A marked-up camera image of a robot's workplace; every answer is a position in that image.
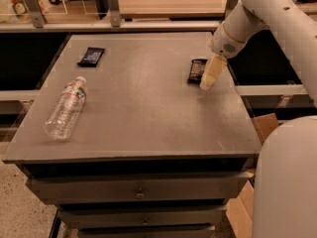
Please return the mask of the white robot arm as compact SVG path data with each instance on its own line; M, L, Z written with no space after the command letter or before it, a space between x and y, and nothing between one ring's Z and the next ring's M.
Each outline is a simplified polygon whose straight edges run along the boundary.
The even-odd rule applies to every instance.
M296 0L239 0L214 33L200 87L214 84L227 59L257 32L269 30L298 84L273 84L264 94L304 93L317 102L317 23ZM317 238L317 116L284 122L266 138L255 175L252 238Z

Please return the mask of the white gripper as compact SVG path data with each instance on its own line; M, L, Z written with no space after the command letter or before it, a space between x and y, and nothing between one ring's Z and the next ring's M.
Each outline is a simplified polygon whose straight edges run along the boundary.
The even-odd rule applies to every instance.
M199 87L208 90L227 66L227 60L235 57L246 45L244 27L222 23L214 32L209 47L216 54L205 65Z

